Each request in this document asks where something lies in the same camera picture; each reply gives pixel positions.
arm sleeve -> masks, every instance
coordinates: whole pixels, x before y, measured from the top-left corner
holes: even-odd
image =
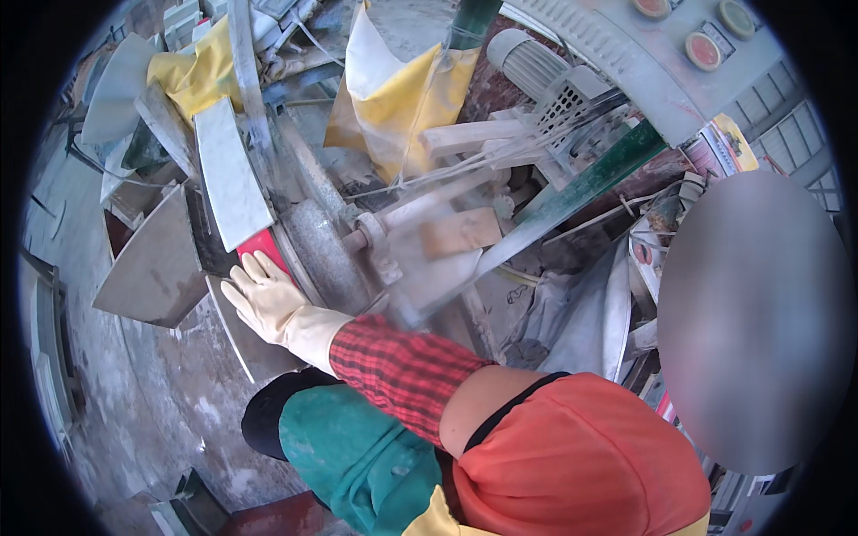
[[[438,423],[447,401],[475,370],[497,364],[437,335],[397,331],[380,315],[343,326],[329,357],[341,380],[439,447]]]

round button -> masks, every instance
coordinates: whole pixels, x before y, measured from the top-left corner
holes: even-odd
[[[718,18],[733,35],[743,41],[750,41],[757,28],[753,24],[751,14],[745,6],[734,0],[722,0],[718,4]]]
[[[631,0],[631,3],[638,12],[654,21],[667,19],[672,10],[668,0]]]
[[[711,72],[721,65],[721,50],[705,33],[692,32],[686,38],[686,54],[692,63]]]

green pants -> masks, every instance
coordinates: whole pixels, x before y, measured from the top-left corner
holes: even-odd
[[[345,384],[293,394],[279,431],[298,475],[366,535],[402,534],[441,484],[434,446]]]

corrugated metal wall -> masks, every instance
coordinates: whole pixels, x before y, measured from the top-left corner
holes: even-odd
[[[779,167],[830,212],[842,206],[825,129],[788,59],[760,76],[724,109],[751,144],[760,168]]]

cream rubber glove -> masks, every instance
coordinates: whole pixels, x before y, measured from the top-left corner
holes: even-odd
[[[229,271],[235,286],[221,282],[221,290],[235,305],[239,318],[265,342],[284,346],[336,377],[330,366],[330,343],[353,316],[311,304],[289,275],[261,251],[244,253],[241,263],[244,269],[233,266]]]

